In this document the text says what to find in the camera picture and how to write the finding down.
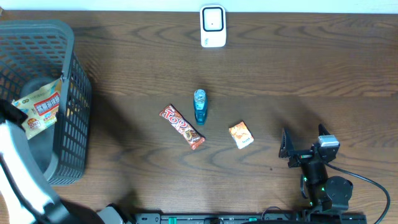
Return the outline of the small orange snack packet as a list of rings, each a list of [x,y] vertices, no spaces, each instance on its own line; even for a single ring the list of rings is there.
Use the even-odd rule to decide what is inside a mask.
[[[248,130],[248,127],[243,121],[234,125],[233,127],[230,127],[229,133],[234,139],[238,149],[243,149],[254,142],[251,132]]]

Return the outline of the blue mouthwash bottle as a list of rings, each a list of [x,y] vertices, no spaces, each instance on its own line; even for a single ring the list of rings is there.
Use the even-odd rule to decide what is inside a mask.
[[[195,112],[195,120],[198,125],[204,125],[207,118],[207,96],[203,89],[198,89],[193,95],[193,106]]]

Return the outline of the red Top chocolate bar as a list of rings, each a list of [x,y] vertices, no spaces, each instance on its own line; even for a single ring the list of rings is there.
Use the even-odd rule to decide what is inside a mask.
[[[159,116],[166,119],[176,131],[188,142],[192,150],[195,150],[205,142],[205,138],[180,114],[171,104],[166,106]]]

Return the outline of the yellow chip bag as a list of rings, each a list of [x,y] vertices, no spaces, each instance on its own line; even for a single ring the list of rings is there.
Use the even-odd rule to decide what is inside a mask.
[[[21,97],[12,104],[27,115],[22,127],[28,140],[57,122],[62,81],[60,78],[35,78],[23,86]]]

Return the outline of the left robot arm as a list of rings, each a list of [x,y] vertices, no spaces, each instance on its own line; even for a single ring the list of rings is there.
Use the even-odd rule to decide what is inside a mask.
[[[11,223],[103,223],[89,208],[62,200],[34,160],[22,123],[27,115],[1,100],[1,193]]]

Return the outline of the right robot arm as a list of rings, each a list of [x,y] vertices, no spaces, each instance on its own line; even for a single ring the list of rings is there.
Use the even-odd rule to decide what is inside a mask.
[[[341,213],[349,208],[352,182],[330,177],[326,170],[339,148],[340,142],[322,124],[318,125],[317,142],[305,150],[296,150],[288,130],[282,129],[279,157],[289,160],[289,168],[301,168],[300,191],[303,198],[309,199],[313,213]]]

